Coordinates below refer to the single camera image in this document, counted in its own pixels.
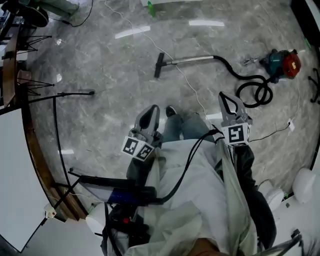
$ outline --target black hose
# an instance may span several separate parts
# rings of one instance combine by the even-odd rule
[[[209,132],[207,132],[206,134],[204,134],[203,136],[201,136],[197,141],[196,143],[193,145],[190,153],[189,153],[189,156],[188,156],[188,159],[186,161],[186,164],[185,164],[185,168],[184,168],[184,171],[180,177],[180,179],[178,180],[178,182],[175,184],[175,186],[173,187],[173,189],[165,196],[165,197],[162,197],[162,198],[155,198],[153,199],[151,202],[149,202],[150,204],[152,205],[163,205],[165,202],[167,202],[169,199],[171,199],[174,194],[177,192],[180,184],[182,183],[182,180],[184,179],[184,176],[189,168],[189,165],[191,163],[191,160],[193,159],[197,149],[199,148],[200,144],[202,143],[202,141],[210,136],[210,135],[215,135],[216,133],[221,133],[218,129],[212,129],[210,130]]]
[[[248,86],[257,86],[258,87],[257,90],[255,91],[255,94],[254,94],[254,99],[255,99],[256,103],[254,103],[254,104],[243,103],[246,108],[253,109],[253,108],[259,107],[260,105],[266,105],[271,102],[271,100],[274,97],[274,94],[273,94],[271,88],[268,87],[268,83],[273,78],[278,77],[280,75],[281,70],[277,70],[277,72],[274,75],[272,75],[269,79],[266,79],[262,75],[259,75],[259,74],[242,76],[242,75],[239,75],[236,72],[234,72],[232,66],[224,58],[222,58],[220,56],[216,56],[216,55],[214,55],[213,58],[221,61],[225,65],[226,69],[231,73],[231,75],[233,75],[235,78],[237,78],[239,80],[260,79],[262,81],[262,82],[256,82],[256,81],[246,82],[236,90],[236,96],[238,98],[240,98],[240,93],[244,88],[246,88]],[[259,93],[261,92],[262,89],[263,89],[263,95],[261,98],[259,98]]]

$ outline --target sneaker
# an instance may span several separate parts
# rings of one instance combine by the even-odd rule
[[[178,112],[175,110],[175,108],[173,106],[167,106],[165,108],[165,115],[167,118],[176,115]]]

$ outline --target power cord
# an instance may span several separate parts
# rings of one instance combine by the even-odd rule
[[[276,130],[276,131],[274,131],[273,133],[271,133],[271,134],[269,134],[269,135],[267,135],[267,136],[265,136],[265,137],[263,137],[263,138],[257,138],[257,139],[250,140],[250,142],[261,141],[261,140],[263,140],[263,139],[265,139],[265,138],[270,137],[271,135],[274,135],[274,134],[277,133],[277,132],[281,132],[281,131],[284,131],[284,130],[288,129],[289,126],[290,126],[290,122],[288,123],[288,125],[287,125],[286,128],[281,129],[281,130]]]
[[[218,129],[212,129],[210,130],[209,132],[207,132],[206,134],[204,134],[203,136],[201,136],[197,141],[196,143],[193,145],[192,149],[190,150],[190,153],[189,153],[189,156],[188,156],[188,159],[186,161],[186,164],[185,164],[185,167],[184,167],[184,171],[180,177],[180,179],[178,180],[178,182],[175,184],[175,186],[173,187],[173,189],[170,191],[170,193],[168,193],[165,197],[163,198],[156,198],[155,201],[152,201],[150,203],[152,203],[153,205],[156,204],[156,205],[163,205],[165,202],[169,201],[173,196],[174,194],[177,192],[180,184],[182,183],[182,180],[184,179],[185,177],[185,174],[189,168],[189,165],[192,161],[192,159],[194,158],[200,144],[204,141],[204,139],[208,136],[213,136],[217,133],[221,133],[221,131],[219,131]]]
[[[132,30],[133,30],[133,28],[141,30],[142,34],[143,34],[146,38],[148,38],[148,39],[153,43],[153,45],[154,45],[155,48],[157,48],[158,50],[164,52],[172,61],[174,60],[174,58],[172,58],[169,53],[167,53],[164,49],[162,49],[162,48],[160,48],[159,46],[157,46],[156,43],[155,43],[155,41],[153,41],[151,37],[149,37],[148,35],[146,35],[145,32],[144,32],[140,27],[134,26],[134,25],[132,24],[132,22],[131,22],[130,20],[128,20],[127,18],[124,18],[123,15],[122,15],[120,12],[113,10],[109,5],[107,5],[107,0],[99,0],[99,2],[104,2],[104,5],[105,5],[106,7],[108,7],[112,12],[114,12],[114,13],[116,13],[116,14],[119,14],[123,20],[129,22],[129,23],[131,24]],[[195,94],[195,97],[196,97],[196,101],[197,101],[197,102],[199,103],[199,105],[202,107],[203,112],[204,112],[204,116],[205,116],[205,118],[207,119],[207,121],[209,122],[210,127],[211,127],[213,124],[212,124],[212,123],[210,122],[210,120],[208,119],[208,116],[207,116],[207,112],[206,112],[205,107],[204,107],[204,106],[201,104],[201,102],[199,101],[197,91],[191,86],[191,84],[189,83],[186,75],[181,71],[181,69],[180,69],[177,65],[175,65],[175,67],[176,67],[176,69],[183,75],[183,77],[184,77],[186,83],[188,84],[188,86],[194,91],[194,94]]]
[[[88,16],[87,16],[87,17],[84,19],[84,21],[83,21],[81,24],[79,24],[79,25],[72,25],[69,21],[64,20],[64,19],[55,19],[55,18],[51,18],[51,17],[49,17],[49,19],[54,20],[54,21],[58,21],[58,22],[62,22],[62,23],[64,23],[64,24],[70,25],[70,26],[72,26],[72,27],[74,27],[74,28],[80,27],[80,26],[83,25],[83,24],[86,22],[86,20],[89,18],[93,6],[94,6],[94,0],[92,0],[92,2],[91,2],[91,8],[90,8],[90,12],[89,12]]]
[[[88,199],[90,199],[90,200],[94,200],[94,201],[97,201],[97,202],[103,202],[103,201],[101,201],[101,200],[99,200],[99,199],[94,199],[94,198],[91,198],[91,197],[89,197],[89,196],[86,196],[85,194],[80,194],[80,193],[75,193],[75,194],[73,194],[73,193],[69,193],[69,194],[71,194],[71,195],[73,195],[73,196],[82,196],[82,197],[86,197],[86,198],[88,198]]]

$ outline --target white cable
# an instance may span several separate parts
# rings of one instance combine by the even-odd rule
[[[113,11],[113,12],[116,13],[116,14],[119,14],[123,20],[129,22],[129,23],[131,24],[131,28],[132,28],[132,29],[135,28],[135,29],[141,30],[142,34],[143,34],[146,38],[148,38],[148,39],[153,43],[153,45],[154,45],[155,48],[157,48],[158,50],[164,52],[172,61],[174,60],[174,58],[172,58],[169,53],[167,53],[164,49],[158,47],[158,46],[156,45],[155,41],[153,41],[151,37],[149,37],[148,35],[146,35],[145,32],[144,32],[140,27],[134,26],[134,25],[132,24],[132,22],[131,22],[130,20],[128,20],[127,18],[124,18],[123,15],[122,15],[120,12],[113,10],[109,5],[107,5],[107,0],[99,0],[99,2],[104,2],[104,5],[105,5],[106,7],[108,7],[111,11]],[[208,117],[207,117],[207,113],[206,113],[205,107],[204,107],[204,106],[200,103],[200,101],[199,101],[197,91],[191,86],[191,84],[189,83],[186,75],[181,71],[181,69],[178,68],[177,65],[175,65],[175,67],[176,67],[176,69],[184,76],[184,79],[185,79],[186,83],[188,84],[188,86],[194,91],[194,94],[195,94],[195,97],[196,97],[196,101],[197,101],[197,102],[199,103],[199,105],[202,107],[204,116],[205,116],[205,118],[207,119],[207,121],[210,123],[210,129],[211,129],[212,126],[213,126],[213,124],[210,122],[210,120],[209,120]]]
[[[48,198],[53,198],[53,199],[59,201],[57,198],[55,198],[55,197],[53,197],[53,196],[49,196],[49,195],[48,195]]]
[[[83,196],[83,197],[86,197],[86,198],[88,198],[88,199],[91,199],[91,200],[94,200],[94,201],[97,201],[97,202],[103,202],[103,201],[101,201],[101,200],[99,200],[99,199],[94,199],[94,198],[91,198],[91,197],[89,197],[89,196],[86,196],[85,194],[72,194],[72,193],[69,193],[69,194],[71,194],[71,195],[73,195],[73,196]]]

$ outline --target white round object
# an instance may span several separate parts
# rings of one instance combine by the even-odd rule
[[[304,204],[312,198],[312,186],[315,182],[316,175],[307,168],[301,168],[296,175],[292,190],[295,198],[300,204]]]
[[[270,191],[270,193],[267,194],[266,201],[271,211],[274,211],[280,206],[284,197],[285,193],[280,188],[274,188],[272,191]]]
[[[102,234],[106,225],[105,204],[99,203],[85,218],[85,221],[93,233]]]
[[[271,211],[274,211],[280,206],[285,196],[285,193],[280,188],[274,188],[269,180],[261,183],[258,191],[264,196]]]

